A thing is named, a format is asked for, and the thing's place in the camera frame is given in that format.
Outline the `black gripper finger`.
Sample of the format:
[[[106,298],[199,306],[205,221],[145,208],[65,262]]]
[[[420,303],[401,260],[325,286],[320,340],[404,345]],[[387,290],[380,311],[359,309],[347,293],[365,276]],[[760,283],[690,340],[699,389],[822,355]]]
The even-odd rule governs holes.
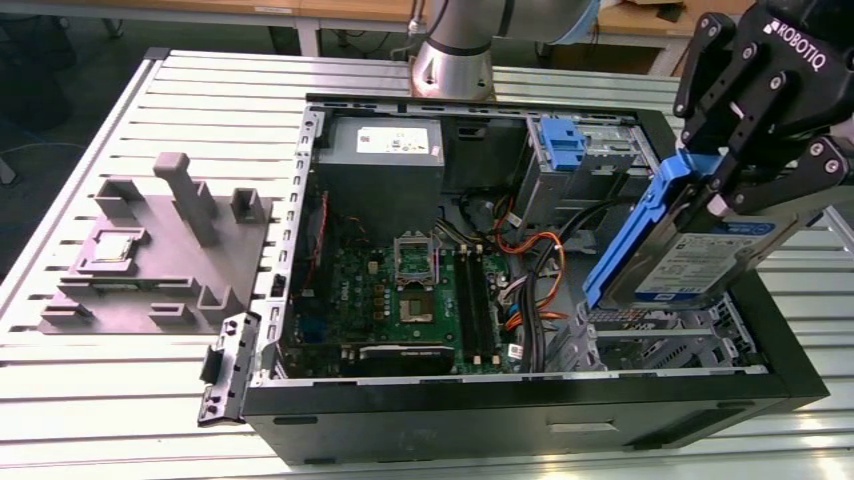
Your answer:
[[[851,80],[774,74],[740,82],[712,115],[728,151],[710,178],[706,210],[794,215],[851,200]]]
[[[759,58],[758,43],[738,35],[738,25],[722,13],[708,12],[696,22],[674,101],[683,120],[680,141],[688,150],[716,150],[740,121],[730,103],[742,92]]]

